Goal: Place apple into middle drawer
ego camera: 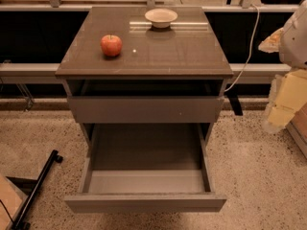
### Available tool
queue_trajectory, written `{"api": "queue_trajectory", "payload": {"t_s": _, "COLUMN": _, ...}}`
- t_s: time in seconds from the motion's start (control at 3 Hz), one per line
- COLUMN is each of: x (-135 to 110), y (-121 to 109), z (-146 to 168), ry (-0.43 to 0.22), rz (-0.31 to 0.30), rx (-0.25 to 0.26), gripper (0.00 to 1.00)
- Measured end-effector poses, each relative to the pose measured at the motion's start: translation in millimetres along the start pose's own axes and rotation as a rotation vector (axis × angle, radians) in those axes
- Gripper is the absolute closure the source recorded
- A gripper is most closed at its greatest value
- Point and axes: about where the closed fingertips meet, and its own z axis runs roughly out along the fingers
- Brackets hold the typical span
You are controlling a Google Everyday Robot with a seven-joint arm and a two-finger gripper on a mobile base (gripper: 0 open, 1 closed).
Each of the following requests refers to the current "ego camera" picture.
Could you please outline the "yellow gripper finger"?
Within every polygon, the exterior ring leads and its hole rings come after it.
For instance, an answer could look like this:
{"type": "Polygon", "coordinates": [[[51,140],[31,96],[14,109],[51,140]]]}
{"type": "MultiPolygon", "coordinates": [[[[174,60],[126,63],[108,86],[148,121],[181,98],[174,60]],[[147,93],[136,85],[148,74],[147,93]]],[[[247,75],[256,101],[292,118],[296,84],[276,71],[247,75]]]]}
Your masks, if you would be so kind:
{"type": "Polygon", "coordinates": [[[269,102],[262,128],[273,134],[284,129],[295,114],[307,104],[307,71],[295,69],[272,80],[269,102]]]}
{"type": "Polygon", "coordinates": [[[280,28],[269,35],[265,40],[263,40],[258,49],[265,53],[277,53],[279,51],[280,38],[282,36],[283,29],[280,28]]]}

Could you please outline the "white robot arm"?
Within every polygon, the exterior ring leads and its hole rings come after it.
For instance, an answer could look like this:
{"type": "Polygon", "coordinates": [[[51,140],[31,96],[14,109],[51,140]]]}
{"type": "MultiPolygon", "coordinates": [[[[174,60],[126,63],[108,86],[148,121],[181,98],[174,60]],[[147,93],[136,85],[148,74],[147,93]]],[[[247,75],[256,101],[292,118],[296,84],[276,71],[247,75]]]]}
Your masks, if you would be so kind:
{"type": "Polygon", "coordinates": [[[307,103],[307,1],[304,0],[284,26],[260,43],[258,49],[279,54],[279,60],[291,67],[272,81],[269,103],[262,127],[267,133],[284,129],[307,103]]]}

